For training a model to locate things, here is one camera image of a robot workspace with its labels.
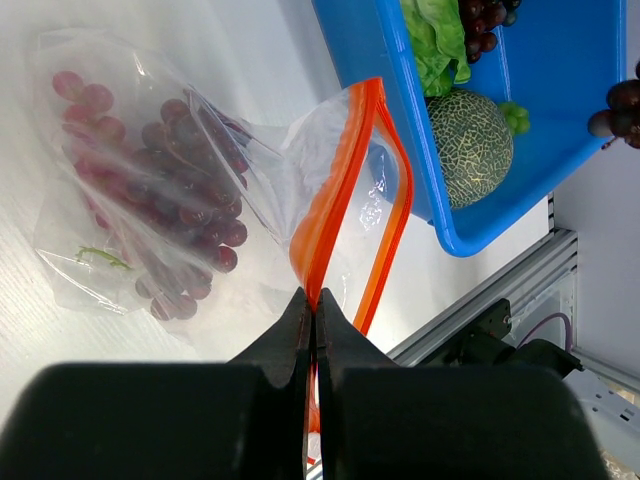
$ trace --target grape stem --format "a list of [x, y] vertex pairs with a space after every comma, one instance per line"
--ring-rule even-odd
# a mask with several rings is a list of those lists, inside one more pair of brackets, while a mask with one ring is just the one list
[[118, 257], [111, 255], [110, 253], [105, 252], [104, 250], [100, 250], [98, 248], [93, 247], [80, 247], [80, 251], [76, 254], [76, 261], [80, 263], [82, 261], [82, 257], [86, 253], [95, 253], [99, 257], [104, 258], [109, 262], [109, 265], [112, 267], [120, 267], [125, 270], [133, 270], [128, 264], [120, 260]]
[[602, 147], [600, 147], [600, 150], [606, 150], [607, 148], [609, 148], [611, 145], [613, 145], [613, 142], [615, 142], [617, 139], [619, 139], [620, 137], [613, 137], [611, 140], [609, 140], [607, 143], [605, 143]]

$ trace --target green lettuce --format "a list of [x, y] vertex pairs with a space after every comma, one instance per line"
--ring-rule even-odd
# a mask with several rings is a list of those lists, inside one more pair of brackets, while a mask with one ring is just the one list
[[424, 95], [443, 96], [453, 82], [468, 82], [471, 69], [457, 0], [401, 0], [401, 5]]

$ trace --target melon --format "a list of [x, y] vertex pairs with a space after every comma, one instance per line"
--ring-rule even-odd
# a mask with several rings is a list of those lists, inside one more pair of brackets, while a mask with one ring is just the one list
[[428, 109], [451, 208], [483, 199], [504, 180], [513, 159], [504, 114], [487, 97], [462, 89], [430, 100]]

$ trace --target bunch of red grapes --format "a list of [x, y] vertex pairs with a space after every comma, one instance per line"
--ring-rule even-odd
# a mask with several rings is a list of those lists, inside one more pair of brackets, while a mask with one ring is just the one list
[[609, 89], [607, 105], [607, 110], [601, 110], [589, 119], [589, 133], [596, 137], [614, 137], [603, 149], [618, 138], [624, 138], [627, 145], [640, 149], [640, 62], [636, 65], [636, 78]]
[[[144, 125], [141, 142], [132, 142], [141, 144], [136, 149], [125, 141], [122, 121], [107, 115], [114, 104], [107, 87], [85, 85], [70, 71], [57, 73], [52, 85], [72, 102], [62, 114], [63, 129], [72, 140], [75, 170], [92, 192], [87, 201], [97, 224], [119, 233], [112, 228], [118, 218], [110, 218], [91, 198], [96, 193], [197, 259], [173, 259], [169, 266], [153, 248], [136, 241], [134, 233], [128, 245], [134, 245], [147, 270], [136, 282], [138, 295], [151, 300], [150, 311], [160, 320], [193, 317], [196, 301], [211, 292], [213, 271], [235, 269], [234, 249], [247, 240], [247, 228], [238, 220], [242, 199], [236, 182], [247, 187], [242, 174], [248, 164], [240, 148], [249, 135], [215, 109], [215, 117], [198, 109], [198, 122], [185, 101], [173, 98], [162, 104], [161, 121]], [[128, 253], [122, 254], [126, 260]]]
[[491, 30], [516, 23], [516, 9], [521, 3], [522, 0], [458, 0], [469, 63], [476, 63], [483, 53], [496, 48], [498, 37]]

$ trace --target white metal panel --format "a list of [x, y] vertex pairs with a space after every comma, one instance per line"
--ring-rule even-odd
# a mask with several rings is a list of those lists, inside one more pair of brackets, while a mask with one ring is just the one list
[[[640, 2], [628, 2], [627, 15], [631, 78], [640, 60]], [[555, 215], [578, 232], [578, 347], [640, 378], [640, 150], [620, 143], [556, 190]]]
[[[40, 31], [109, 28], [165, 51], [221, 107], [286, 124], [339, 90], [310, 0], [10, 1], [0, 3], [0, 26], [0, 420], [25, 382], [54, 362], [228, 358], [231, 349], [196, 353], [142, 312], [96, 316], [54, 304], [31, 248], [49, 159], [33, 133], [25, 56]], [[546, 233], [542, 202], [482, 254], [455, 259], [412, 218], [372, 338], [385, 350], [395, 346]], [[237, 335], [250, 341], [259, 333]]]

